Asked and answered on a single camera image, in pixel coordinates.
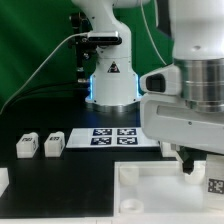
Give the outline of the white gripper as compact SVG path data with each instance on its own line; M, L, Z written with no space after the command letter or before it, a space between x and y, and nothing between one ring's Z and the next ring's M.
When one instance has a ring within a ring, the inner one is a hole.
M194 170L185 147L224 154L224 112L200 113L178 97L146 93L140 102L140 122L148 138L172 143L185 174Z

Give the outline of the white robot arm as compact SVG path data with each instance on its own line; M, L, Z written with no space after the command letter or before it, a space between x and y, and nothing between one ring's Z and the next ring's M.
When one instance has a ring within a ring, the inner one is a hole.
M143 133L161 143L224 154L224 0L71 0L92 25L98 53L86 102L103 111L140 104ZM143 76L132 69L131 32L115 8L153 1L170 25L173 62Z

